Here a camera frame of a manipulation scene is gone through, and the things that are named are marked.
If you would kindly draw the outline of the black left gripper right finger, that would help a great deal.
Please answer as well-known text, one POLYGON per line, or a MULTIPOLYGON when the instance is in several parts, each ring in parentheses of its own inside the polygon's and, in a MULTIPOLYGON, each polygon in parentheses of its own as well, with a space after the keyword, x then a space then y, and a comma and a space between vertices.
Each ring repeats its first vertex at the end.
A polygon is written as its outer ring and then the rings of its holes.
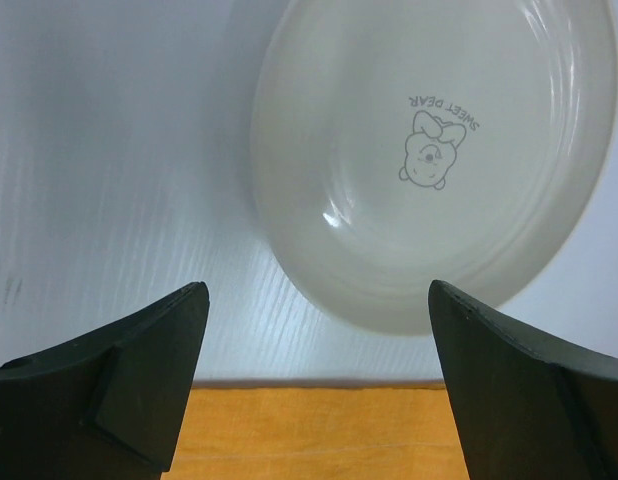
POLYGON ((472 479, 618 479, 618 358, 440 280, 430 322, 472 479))

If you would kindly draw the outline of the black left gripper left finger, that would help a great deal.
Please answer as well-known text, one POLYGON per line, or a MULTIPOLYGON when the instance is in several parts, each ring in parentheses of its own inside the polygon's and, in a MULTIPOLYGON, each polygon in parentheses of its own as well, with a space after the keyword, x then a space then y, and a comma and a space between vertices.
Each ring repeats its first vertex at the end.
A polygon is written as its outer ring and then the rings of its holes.
POLYGON ((192 282, 0 366, 0 479, 158 479, 172 466, 209 313, 192 282))

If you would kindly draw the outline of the orange Mickey Mouse placemat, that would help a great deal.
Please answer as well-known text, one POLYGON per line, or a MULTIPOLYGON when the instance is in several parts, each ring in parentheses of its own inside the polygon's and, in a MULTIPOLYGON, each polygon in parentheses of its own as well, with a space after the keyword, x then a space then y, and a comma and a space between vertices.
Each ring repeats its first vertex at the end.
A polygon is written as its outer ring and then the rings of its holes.
POLYGON ((168 479, 465 479, 441 386, 200 388, 168 479))

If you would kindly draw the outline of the cream round plate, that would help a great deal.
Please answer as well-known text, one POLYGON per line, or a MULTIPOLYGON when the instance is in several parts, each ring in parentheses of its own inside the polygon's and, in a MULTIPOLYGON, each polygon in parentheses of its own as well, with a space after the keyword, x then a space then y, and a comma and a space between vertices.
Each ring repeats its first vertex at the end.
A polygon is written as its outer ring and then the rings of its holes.
POLYGON ((293 1, 253 104, 255 202, 312 304, 426 335, 434 280, 497 306, 552 260, 617 111, 609 1, 293 1))

